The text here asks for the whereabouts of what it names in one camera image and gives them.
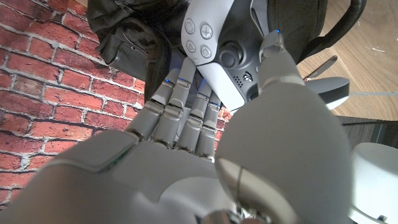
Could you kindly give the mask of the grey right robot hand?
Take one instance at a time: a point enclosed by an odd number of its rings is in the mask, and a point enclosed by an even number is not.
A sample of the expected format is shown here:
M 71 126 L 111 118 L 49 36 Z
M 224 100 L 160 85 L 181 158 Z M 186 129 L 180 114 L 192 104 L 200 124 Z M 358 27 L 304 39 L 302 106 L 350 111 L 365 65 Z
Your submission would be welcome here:
M 2 223 L 343 223 L 350 146 L 339 121 L 300 76 L 275 30 L 263 40 L 259 94 L 215 140 L 216 97 L 178 130 L 195 74 L 185 59 L 124 131 L 55 156 Z

